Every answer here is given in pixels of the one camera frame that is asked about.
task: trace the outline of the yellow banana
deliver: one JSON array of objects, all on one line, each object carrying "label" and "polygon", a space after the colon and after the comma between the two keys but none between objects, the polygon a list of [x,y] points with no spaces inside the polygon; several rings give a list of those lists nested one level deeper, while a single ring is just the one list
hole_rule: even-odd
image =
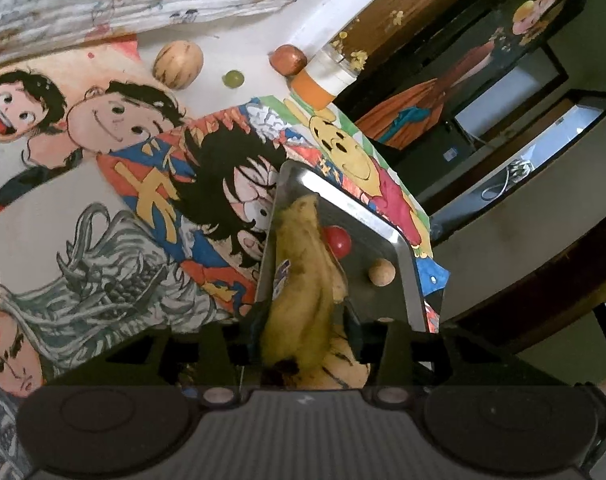
[{"label": "yellow banana", "polygon": [[261,358],[264,366],[294,375],[323,362],[334,301],[347,295],[347,280],[323,241],[316,195],[297,199],[275,225],[277,272]]}]

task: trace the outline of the silver tray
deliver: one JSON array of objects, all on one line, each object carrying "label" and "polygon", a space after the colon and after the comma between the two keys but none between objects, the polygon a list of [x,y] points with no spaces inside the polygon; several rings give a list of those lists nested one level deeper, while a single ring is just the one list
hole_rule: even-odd
[{"label": "silver tray", "polygon": [[[427,332],[427,320],[414,251],[405,237],[386,220],[331,184],[309,166],[286,161],[279,172],[272,218],[301,196],[317,193],[321,225],[338,225],[352,237],[352,251],[340,260],[348,278],[349,301],[361,321],[381,317],[403,320],[413,330]],[[275,273],[276,234],[270,229],[265,242],[256,301],[272,297]],[[368,269],[377,258],[394,264],[397,275],[388,286],[378,287],[368,277]],[[341,312],[335,320],[340,322]]]}]

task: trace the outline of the plastic container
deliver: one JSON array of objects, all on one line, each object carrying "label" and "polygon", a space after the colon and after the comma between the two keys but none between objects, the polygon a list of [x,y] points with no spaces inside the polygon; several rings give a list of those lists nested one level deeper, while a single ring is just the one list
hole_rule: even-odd
[{"label": "plastic container", "polygon": [[290,83],[314,110],[322,110],[356,81],[358,72],[331,46],[324,46]]}]

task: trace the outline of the white sticker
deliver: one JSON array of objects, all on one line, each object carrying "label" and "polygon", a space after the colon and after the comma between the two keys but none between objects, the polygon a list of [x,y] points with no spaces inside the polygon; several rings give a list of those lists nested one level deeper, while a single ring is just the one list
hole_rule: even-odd
[{"label": "white sticker", "polygon": [[446,162],[449,162],[458,154],[459,152],[457,152],[456,148],[450,148],[447,152],[443,153],[443,158]]},{"label": "white sticker", "polygon": [[272,301],[279,297],[282,293],[285,283],[288,281],[289,266],[291,263],[289,260],[283,260],[274,273],[274,287],[272,289]]}]

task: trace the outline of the red tomato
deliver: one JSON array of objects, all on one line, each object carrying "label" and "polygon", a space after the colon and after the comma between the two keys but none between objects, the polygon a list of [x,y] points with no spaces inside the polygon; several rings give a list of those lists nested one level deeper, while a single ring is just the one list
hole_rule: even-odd
[{"label": "red tomato", "polygon": [[345,229],[338,225],[330,225],[330,227],[323,228],[323,235],[337,260],[350,254],[352,238]]}]

